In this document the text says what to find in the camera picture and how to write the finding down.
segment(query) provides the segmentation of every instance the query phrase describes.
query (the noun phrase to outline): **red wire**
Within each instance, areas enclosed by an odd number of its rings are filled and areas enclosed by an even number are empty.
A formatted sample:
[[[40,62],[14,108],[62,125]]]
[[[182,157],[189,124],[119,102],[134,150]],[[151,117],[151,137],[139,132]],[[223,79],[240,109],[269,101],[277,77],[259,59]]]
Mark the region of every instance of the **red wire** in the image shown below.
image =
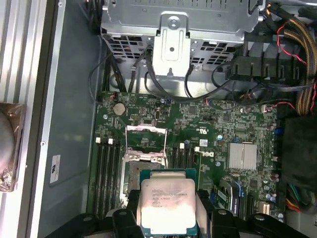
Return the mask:
[[[294,110],[296,111],[295,107],[294,107],[293,104],[291,104],[290,102],[279,102],[279,103],[273,105],[272,107],[273,107],[273,108],[276,108],[277,105],[281,105],[281,104],[287,104],[287,105],[289,105],[292,109],[294,109]]]
[[[311,114],[313,114],[313,109],[314,109],[314,105],[315,105],[315,98],[316,98],[316,84],[314,84],[314,94],[313,94],[313,98],[312,98]]]
[[[285,24],[283,24],[280,28],[278,28],[276,34],[277,34],[277,46],[284,52],[286,53],[288,56],[292,56],[295,57],[296,59],[298,59],[300,62],[302,62],[303,64],[306,64],[305,61],[303,61],[298,55],[295,54],[291,54],[289,52],[287,52],[283,47],[281,47],[280,45],[280,37],[279,37],[279,33],[280,31],[285,27]]]

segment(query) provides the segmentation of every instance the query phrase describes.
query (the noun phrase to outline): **screw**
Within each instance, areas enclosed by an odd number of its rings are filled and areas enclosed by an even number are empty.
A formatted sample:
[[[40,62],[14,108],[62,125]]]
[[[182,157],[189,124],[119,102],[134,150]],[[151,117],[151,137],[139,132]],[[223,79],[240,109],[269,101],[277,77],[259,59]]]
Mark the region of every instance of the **screw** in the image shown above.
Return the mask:
[[[255,219],[257,219],[258,221],[264,221],[264,220],[265,220],[264,217],[263,217],[263,216],[260,216],[260,215],[255,215],[254,217],[255,217]]]
[[[175,26],[176,26],[176,20],[172,20],[171,26],[172,26],[172,27],[175,27]]]
[[[227,212],[226,212],[225,210],[219,210],[218,213],[219,213],[220,215],[226,215],[226,214],[227,214]]]

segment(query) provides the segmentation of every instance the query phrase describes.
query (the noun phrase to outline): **wire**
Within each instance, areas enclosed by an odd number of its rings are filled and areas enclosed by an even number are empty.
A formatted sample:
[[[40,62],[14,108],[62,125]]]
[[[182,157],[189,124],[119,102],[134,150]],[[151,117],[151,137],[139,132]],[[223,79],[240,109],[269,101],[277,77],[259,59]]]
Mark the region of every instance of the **wire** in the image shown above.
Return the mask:
[[[290,184],[289,186],[290,186],[290,188],[293,190],[293,192],[294,192],[294,194],[295,194],[295,196],[296,196],[296,199],[297,199],[298,201],[301,201],[301,199],[300,199],[300,197],[299,197],[299,194],[298,194],[298,192],[297,192],[296,187],[295,187],[294,185],[292,185],[292,184]]]
[[[294,105],[290,102],[278,102],[277,104],[273,105],[273,108],[276,108],[278,105],[282,105],[282,104],[287,104],[289,105],[292,109],[294,109],[296,111],[296,108],[294,107]]]
[[[220,85],[219,85],[219,84],[216,82],[216,80],[214,79],[214,73],[217,72],[218,69],[220,69],[221,67],[230,66],[230,65],[231,65],[231,63],[229,63],[229,62],[222,63],[222,64],[218,65],[218,66],[212,71],[212,73],[211,73],[211,81],[212,81],[212,83],[214,84],[214,86],[215,86],[216,88],[220,87]],[[229,93],[231,93],[231,90],[229,90],[229,89],[227,89],[227,88],[223,88],[223,90],[224,90],[224,91],[227,91],[227,92],[229,92]]]
[[[314,106],[315,106],[315,99],[316,99],[316,84],[314,84],[314,94],[313,94],[313,97],[312,97],[312,105],[311,105],[311,114],[313,114],[313,109],[314,109]]]
[[[185,80],[184,80],[185,92],[186,92],[187,96],[190,98],[192,98],[193,96],[191,95],[191,93],[189,92],[189,89],[188,89],[188,77],[189,77],[189,75],[192,74],[193,70],[194,70],[194,65],[191,64],[187,70],[187,73],[185,75]]]
[[[277,46],[284,52],[286,53],[288,56],[292,56],[292,57],[295,57],[296,59],[298,59],[300,62],[302,62],[303,64],[306,64],[305,61],[303,61],[298,55],[296,54],[291,54],[289,53],[288,51],[286,51],[283,47],[281,47],[280,45],[280,36],[279,36],[279,33],[280,31],[285,27],[285,24],[283,24],[281,27],[278,28],[276,34],[277,34]]]
[[[92,90],[92,76],[95,72],[95,70],[100,67],[100,65],[102,65],[110,56],[112,56],[112,53],[110,52],[109,54],[107,54],[89,73],[89,76],[88,76],[88,86],[89,86],[89,93],[90,93],[90,97],[93,99],[93,101],[96,103],[96,104],[100,104],[102,102],[99,102],[98,100],[96,100],[95,96],[94,96],[94,93],[93,93],[93,90]]]
[[[128,87],[128,92],[131,93],[133,90],[134,82],[135,82],[135,77],[136,77],[136,67],[138,63],[145,58],[146,54],[146,49],[143,51],[143,53],[137,58],[137,60],[134,62],[132,66],[132,71],[131,71],[131,81]]]
[[[151,61],[151,56],[150,54],[146,55],[146,64],[148,67],[148,74],[150,75],[153,84],[157,87],[157,89],[160,91],[160,93],[162,93],[163,97],[167,97],[169,99],[172,99],[173,101],[177,102],[177,103],[191,103],[191,102],[196,102],[205,98],[208,98],[214,94],[216,94],[217,92],[219,92],[220,90],[222,90],[229,82],[230,80],[226,81],[225,83],[221,84],[221,86],[219,88],[214,89],[211,92],[208,92],[204,95],[198,96],[196,98],[183,98],[183,97],[176,97],[176,96],[172,96],[169,93],[167,93],[162,86],[159,84],[159,82],[157,81],[156,77],[155,77],[155,73],[154,73],[154,69],[152,66],[152,61]]]

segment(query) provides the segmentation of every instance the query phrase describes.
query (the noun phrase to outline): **gray metal panel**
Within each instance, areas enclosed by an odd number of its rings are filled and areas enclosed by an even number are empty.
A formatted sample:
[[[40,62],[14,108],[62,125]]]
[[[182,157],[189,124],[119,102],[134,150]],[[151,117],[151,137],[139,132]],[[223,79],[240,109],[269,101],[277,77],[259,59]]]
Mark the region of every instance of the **gray metal panel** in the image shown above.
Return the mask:
[[[184,12],[189,18],[189,31],[235,34],[252,31],[259,12],[253,9],[254,0],[116,0],[110,1],[103,17],[108,25],[158,28],[164,12]]]
[[[317,216],[286,211],[286,222],[290,227],[298,230],[310,238],[317,238]]]
[[[27,107],[15,192],[1,194],[0,237],[16,237],[47,0],[0,1],[0,101]]]
[[[31,237],[40,238],[86,212],[95,114],[88,75],[104,53],[81,1],[59,3],[31,227]],[[50,183],[54,155],[60,155],[59,175]]]

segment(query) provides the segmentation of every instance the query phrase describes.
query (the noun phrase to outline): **white sticker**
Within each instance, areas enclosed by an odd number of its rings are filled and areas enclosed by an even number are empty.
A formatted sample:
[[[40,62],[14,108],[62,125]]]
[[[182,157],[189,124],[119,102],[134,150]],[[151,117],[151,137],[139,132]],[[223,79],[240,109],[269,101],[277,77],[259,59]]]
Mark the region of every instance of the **white sticker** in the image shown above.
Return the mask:
[[[218,196],[221,197],[224,201],[227,201],[226,195],[224,195],[224,193],[221,192],[220,190],[218,190]]]
[[[52,159],[50,183],[56,182],[58,180],[59,161],[60,161],[60,155],[54,155]]]
[[[199,140],[199,146],[207,147],[208,146],[208,140],[200,139]]]

